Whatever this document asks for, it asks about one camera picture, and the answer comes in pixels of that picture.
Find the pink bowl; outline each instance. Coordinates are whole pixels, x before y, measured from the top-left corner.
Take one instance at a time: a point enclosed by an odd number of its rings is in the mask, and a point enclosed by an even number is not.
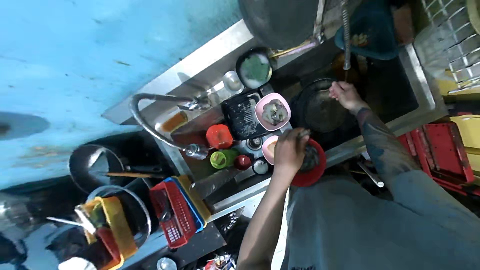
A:
[[[272,125],[269,122],[263,120],[262,118],[262,113],[264,111],[265,104],[267,104],[268,102],[274,99],[278,99],[280,102],[282,102],[283,106],[285,106],[285,109],[287,109],[287,114],[288,114],[287,118],[283,122],[278,123],[278,125]],[[262,127],[264,127],[268,131],[274,131],[284,126],[290,120],[291,115],[292,115],[292,112],[290,110],[290,106],[288,105],[287,101],[282,97],[282,95],[279,93],[268,94],[265,97],[263,97],[261,100],[259,100],[257,102],[257,105],[255,105],[255,116],[257,117],[257,120],[258,122],[260,122]]]
[[[267,138],[264,142],[264,144],[262,145],[262,154],[264,155],[265,159],[267,160],[268,163],[272,164],[273,165],[273,160],[274,160],[274,155],[272,152],[270,152],[267,147],[273,143],[273,142],[276,142],[278,141],[278,136],[277,135],[273,135],[269,138]]]

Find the faucet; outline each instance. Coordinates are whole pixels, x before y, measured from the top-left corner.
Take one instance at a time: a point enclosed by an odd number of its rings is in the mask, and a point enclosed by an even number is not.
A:
[[[142,99],[150,99],[150,100],[161,100],[161,101],[176,101],[176,102],[183,102],[186,103],[185,105],[178,105],[178,107],[182,110],[197,110],[197,109],[206,109],[211,106],[210,100],[207,96],[200,96],[199,98],[192,97],[177,97],[172,95],[156,95],[156,94],[148,94],[148,93],[139,93],[133,95],[132,99],[130,100],[129,107],[130,111],[132,112],[133,117],[138,122],[140,126],[142,126],[148,133],[150,133],[153,137],[159,139],[160,141],[164,142],[168,146],[178,148],[185,152],[188,157],[203,160],[208,156],[209,148],[205,145],[200,144],[179,144],[173,142],[166,138],[165,136],[161,135],[155,128],[150,126],[145,119],[141,116],[140,110],[138,109],[138,102]]]

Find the tattoo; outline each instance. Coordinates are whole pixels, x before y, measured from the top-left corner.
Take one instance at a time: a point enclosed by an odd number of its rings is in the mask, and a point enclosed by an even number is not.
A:
[[[367,151],[380,177],[387,180],[402,172],[419,170],[412,156],[371,109],[360,109],[357,120]]]

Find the person's hand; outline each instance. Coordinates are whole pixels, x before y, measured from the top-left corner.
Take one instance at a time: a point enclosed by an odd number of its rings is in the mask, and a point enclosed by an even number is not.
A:
[[[310,138],[308,135],[299,138],[304,131],[304,128],[287,130],[278,138],[275,145],[274,174],[285,176],[292,181],[303,163],[305,147]]]
[[[368,108],[368,105],[363,101],[355,86],[346,82],[333,82],[329,88],[329,97],[335,98],[347,110],[356,114],[361,108]]]

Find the tattooed arm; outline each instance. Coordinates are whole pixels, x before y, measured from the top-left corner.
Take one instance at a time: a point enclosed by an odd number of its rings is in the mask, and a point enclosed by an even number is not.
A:
[[[334,82],[330,97],[357,117],[367,151],[380,177],[389,184],[389,179],[411,170],[419,170],[407,150],[388,127],[361,100],[355,87],[345,82]]]

